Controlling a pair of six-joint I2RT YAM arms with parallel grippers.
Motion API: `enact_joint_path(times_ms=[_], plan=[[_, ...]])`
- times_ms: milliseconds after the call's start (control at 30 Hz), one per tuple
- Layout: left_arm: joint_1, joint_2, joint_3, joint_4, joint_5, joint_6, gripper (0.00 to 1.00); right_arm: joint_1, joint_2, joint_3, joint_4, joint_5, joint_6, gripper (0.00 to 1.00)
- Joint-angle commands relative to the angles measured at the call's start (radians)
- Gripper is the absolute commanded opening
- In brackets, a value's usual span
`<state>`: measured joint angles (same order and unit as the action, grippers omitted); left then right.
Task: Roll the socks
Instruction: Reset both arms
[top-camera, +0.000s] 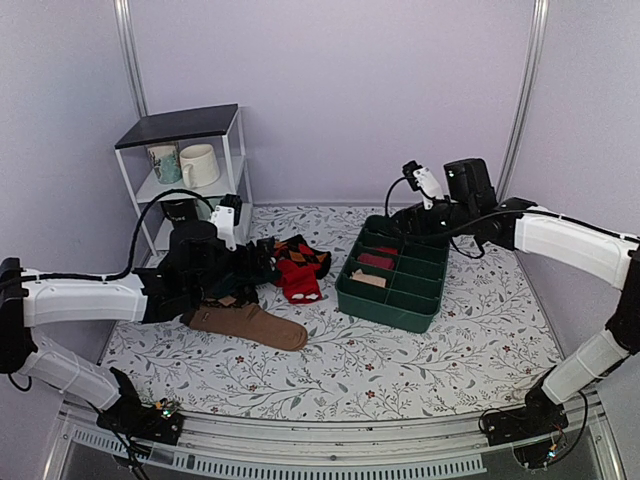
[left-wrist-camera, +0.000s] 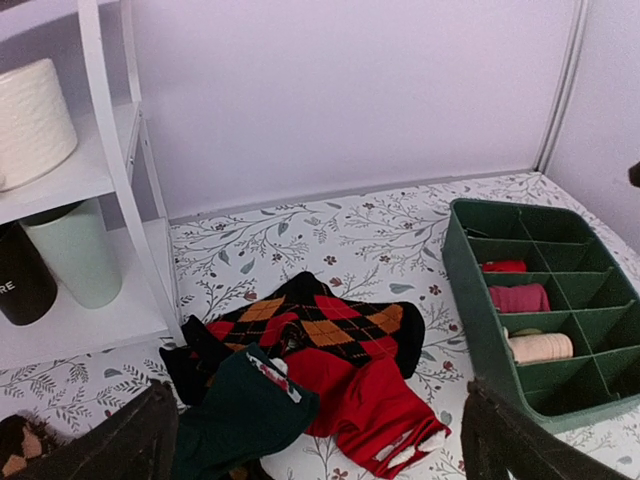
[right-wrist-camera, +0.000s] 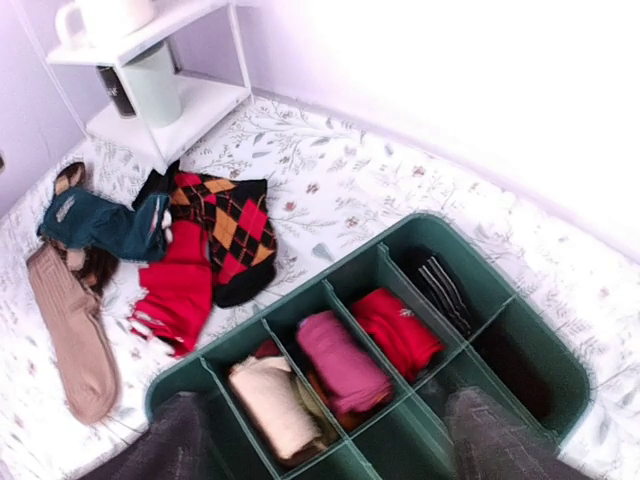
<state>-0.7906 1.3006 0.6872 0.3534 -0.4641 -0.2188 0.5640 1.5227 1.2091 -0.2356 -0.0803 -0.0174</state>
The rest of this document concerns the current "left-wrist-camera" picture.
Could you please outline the beige striped sock pair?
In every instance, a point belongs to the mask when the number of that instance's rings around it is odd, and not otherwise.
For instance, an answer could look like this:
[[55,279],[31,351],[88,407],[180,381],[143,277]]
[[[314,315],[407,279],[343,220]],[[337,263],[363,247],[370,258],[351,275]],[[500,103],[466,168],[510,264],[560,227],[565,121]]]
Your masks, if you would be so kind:
[[564,333],[524,329],[513,335],[503,328],[513,360],[518,365],[566,360],[574,357],[574,346]]

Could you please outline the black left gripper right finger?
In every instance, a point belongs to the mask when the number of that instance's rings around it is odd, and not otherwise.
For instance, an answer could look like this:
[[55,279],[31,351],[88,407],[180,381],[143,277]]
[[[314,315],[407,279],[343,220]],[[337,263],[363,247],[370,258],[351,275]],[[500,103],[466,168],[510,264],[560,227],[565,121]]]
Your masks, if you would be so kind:
[[468,479],[625,476],[558,440],[481,382],[467,385],[461,447]]

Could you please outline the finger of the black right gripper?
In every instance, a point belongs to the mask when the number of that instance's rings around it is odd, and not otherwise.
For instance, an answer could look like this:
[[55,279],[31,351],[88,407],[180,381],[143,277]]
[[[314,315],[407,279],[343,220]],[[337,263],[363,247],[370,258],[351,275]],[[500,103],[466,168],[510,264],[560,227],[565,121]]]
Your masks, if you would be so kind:
[[632,186],[640,188],[640,162],[628,169],[628,179]]

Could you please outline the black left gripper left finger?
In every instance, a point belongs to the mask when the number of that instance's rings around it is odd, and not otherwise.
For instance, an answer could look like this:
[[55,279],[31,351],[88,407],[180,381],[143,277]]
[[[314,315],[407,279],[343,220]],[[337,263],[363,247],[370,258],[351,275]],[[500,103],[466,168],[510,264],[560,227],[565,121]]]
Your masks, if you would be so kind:
[[84,436],[29,467],[31,479],[168,479],[178,428],[167,383],[142,393]]

